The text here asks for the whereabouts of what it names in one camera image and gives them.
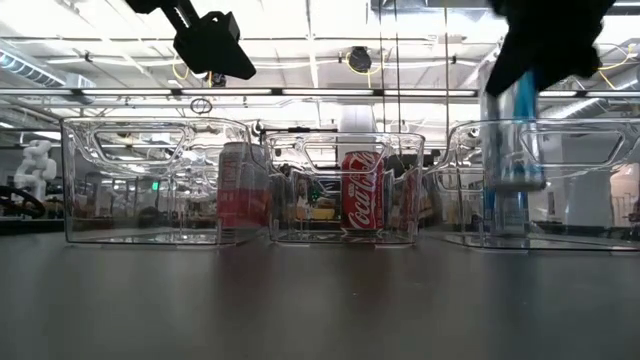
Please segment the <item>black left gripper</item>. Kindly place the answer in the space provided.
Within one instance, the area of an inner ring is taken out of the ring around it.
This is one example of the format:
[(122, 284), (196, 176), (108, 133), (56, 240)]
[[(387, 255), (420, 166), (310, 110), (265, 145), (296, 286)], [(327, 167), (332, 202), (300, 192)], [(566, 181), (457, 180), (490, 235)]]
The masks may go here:
[(239, 29), (231, 12), (213, 11), (187, 20), (178, 30), (174, 49), (195, 73), (214, 72), (243, 80), (256, 68), (238, 43)]

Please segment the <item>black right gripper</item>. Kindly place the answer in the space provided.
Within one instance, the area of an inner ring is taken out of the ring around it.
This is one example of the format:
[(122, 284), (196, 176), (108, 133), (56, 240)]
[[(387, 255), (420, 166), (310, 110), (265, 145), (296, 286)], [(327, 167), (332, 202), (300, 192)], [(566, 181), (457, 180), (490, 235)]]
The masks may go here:
[(600, 67), (594, 47), (615, 0), (492, 0), (508, 32), (485, 92), (498, 97), (537, 59), (537, 90), (570, 76), (591, 77)]

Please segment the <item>blue silver Red Bull can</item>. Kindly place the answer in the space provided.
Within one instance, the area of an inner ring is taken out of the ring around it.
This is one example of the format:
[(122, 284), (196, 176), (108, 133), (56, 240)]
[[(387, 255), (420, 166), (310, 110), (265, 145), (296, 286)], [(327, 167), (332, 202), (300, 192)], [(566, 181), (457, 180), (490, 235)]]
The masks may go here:
[(500, 96), (482, 96), (480, 141), (486, 186), (496, 192), (533, 192), (546, 187), (535, 134), (534, 73), (526, 72)]
[(496, 236), (520, 236), (528, 229), (528, 197), (524, 192), (483, 191), (483, 229)]

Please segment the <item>white pink Spindrift can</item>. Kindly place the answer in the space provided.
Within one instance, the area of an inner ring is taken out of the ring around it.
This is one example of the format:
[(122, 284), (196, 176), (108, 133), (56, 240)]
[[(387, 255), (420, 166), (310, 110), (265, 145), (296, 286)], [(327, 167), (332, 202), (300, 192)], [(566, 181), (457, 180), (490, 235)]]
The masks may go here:
[(221, 228), (266, 227), (269, 202), (264, 149), (248, 142), (226, 143), (219, 155), (217, 215)]

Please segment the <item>thin dark vertical rod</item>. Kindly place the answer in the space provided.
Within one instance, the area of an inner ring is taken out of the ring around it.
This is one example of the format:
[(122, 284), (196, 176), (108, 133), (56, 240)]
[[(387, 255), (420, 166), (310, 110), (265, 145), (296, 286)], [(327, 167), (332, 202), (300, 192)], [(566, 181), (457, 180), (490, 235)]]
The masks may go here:
[(382, 21), (382, 10), (383, 10), (384, 0), (378, 0), (378, 25), (379, 25), (379, 50), (380, 50), (380, 89), (382, 90), (382, 131), (386, 132), (386, 100), (384, 97), (384, 87), (385, 87), (385, 51), (383, 47), (383, 21)]
[(444, 50), (445, 50), (445, 136), (448, 141), (450, 129), (450, 108), (449, 108), (449, 27), (448, 27), (448, 0), (443, 0), (444, 16)]
[(399, 49), (399, 21), (398, 21), (398, 0), (394, 0), (394, 22), (395, 22), (395, 50), (396, 50), (396, 103), (397, 103), (397, 132), (402, 133), (402, 114), (401, 114), (401, 73), (399, 68), (400, 62), (400, 49)]

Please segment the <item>clear plastic storage bin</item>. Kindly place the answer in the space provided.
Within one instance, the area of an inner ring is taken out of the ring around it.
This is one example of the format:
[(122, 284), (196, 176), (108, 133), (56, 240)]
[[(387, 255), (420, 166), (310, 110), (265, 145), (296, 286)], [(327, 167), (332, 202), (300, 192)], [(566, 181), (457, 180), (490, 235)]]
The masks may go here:
[(481, 125), (455, 127), (425, 171), (421, 235), (474, 248), (640, 251), (640, 119), (536, 120), (546, 187), (524, 192), (520, 236), (483, 229)]
[[(355, 133), (371, 136), (384, 161), (384, 228), (346, 230), (341, 225), (341, 164), (337, 130), (289, 129), (262, 135), (272, 184), (271, 238), (277, 243), (410, 246), (419, 231), (423, 136), (415, 133)], [(400, 229), (404, 175), (419, 171), (419, 204), (411, 232)]]
[(61, 123), (65, 234), (70, 243), (226, 247), (269, 228), (224, 230), (219, 155), (257, 144), (220, 118), (79, 117)]

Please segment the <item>white column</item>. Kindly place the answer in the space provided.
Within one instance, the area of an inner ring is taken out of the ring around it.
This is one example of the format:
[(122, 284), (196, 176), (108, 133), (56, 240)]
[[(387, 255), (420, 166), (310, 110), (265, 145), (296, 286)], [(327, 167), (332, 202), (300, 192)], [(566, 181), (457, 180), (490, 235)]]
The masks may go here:
[(340, 153), (352, 151), (373, 151), (375, 141), (371, 136), (355, 136), (355, 133), (376, 133), (376, 121), (373, 109), (369, 105), (347, 105), (342, 108), (341, 118), (338, 123), (340, 133), (349, 133), (349, 136), (340, 136), (338, 150)]

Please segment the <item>frame crossbar with light strips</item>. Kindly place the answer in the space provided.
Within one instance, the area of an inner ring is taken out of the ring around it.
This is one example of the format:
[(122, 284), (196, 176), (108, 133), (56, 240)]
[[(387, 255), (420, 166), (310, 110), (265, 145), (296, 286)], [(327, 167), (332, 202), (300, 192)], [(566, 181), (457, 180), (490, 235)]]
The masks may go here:
[(478, 90), (319, 88), (0, 88), (0, 96), (302, 96), (476, 98)]

